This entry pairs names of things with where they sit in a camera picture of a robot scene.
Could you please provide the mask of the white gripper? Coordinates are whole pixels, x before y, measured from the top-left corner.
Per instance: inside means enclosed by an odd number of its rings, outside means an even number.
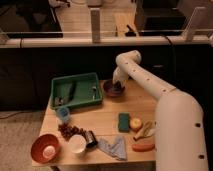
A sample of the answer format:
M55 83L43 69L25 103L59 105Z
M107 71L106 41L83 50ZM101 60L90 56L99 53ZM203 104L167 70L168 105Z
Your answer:
M129 75L125 73L123 70L121 70L119 67L117 67L114 72L113 72L113 83L112 86L113 88L117 87L117 82L119 82L119 89L124 90L125 89L125 84L129 79Z

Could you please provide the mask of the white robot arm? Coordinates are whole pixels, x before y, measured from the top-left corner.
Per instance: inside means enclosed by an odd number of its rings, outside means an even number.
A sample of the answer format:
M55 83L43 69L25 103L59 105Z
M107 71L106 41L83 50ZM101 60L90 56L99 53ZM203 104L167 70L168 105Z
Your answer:
M157 100L156 171L210 171L202 107L192 95L140 67L140 62L137 50L119 54L113 82L124 86L132 77Z

